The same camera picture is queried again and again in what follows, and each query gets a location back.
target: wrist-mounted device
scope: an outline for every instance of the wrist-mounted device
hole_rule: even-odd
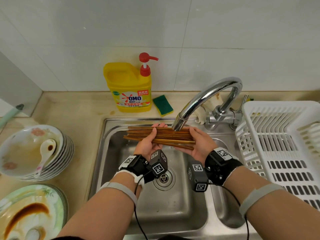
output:
[[[187,167],[191,188],[204,192],[209,184],[223,185],[229,175],[242,163],[228,150],[218,147],[209,153],[205,167],[199,161],[190,160]]]
[[[137,177],[145,175],[144,183],[158,179],[167,169],[168,159],[161,149],[151,154],[150,162],[139,154],[129,156],[119,167],[119,171],[126,170]]]

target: person's left hand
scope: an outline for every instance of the person's left hand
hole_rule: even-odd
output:
[[[150,161],[151,154],[158,149],[162,149],[162,145],[152,143],[152,140],[157,135],[156,127],[168,127],[165,123],[161,123],[160,125],[154,124],[152,127],[153,130],[146,138],[140,141],[134,150],[134,155],[141,154],[147,161]]]

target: faucet spout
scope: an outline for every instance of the faucet spout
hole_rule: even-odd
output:
[[[216,120],[222,121],[226,116],[231,104],[234,102],[234,100],[242,90],[242,81],[238,77],[226,77],[211,84],[210,86],[199,92],[190,102],[186,104],[186,106],[178,114],[174,123],[172,124],[172,129],[174,131],[181,130],[189,119],[190,115],[199,106],[201,106],[205,101],[207,101],[218,92],[221,92],[230,87],[232,87],[232,90],[226,101],[221,106],[217,106],[214,110],[214,116],[216,117]]]

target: drain strainer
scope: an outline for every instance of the drain strainer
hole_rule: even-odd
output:
[[[159,190],[166,191],[170,190],[174,183],[176,182],[176,175],[172,168],[168,168],[168,170],[163,173],[159,178],[153,181],[155,187]]]

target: yellow detergent bottle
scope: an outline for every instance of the yellow detergent bottle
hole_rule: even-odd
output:
[[[151,71],[149,60],[157,57],[141,53],[140,72],[130,63],[112,62],[103,68],[103,75],[121,112],[145,112],[151,109]]]

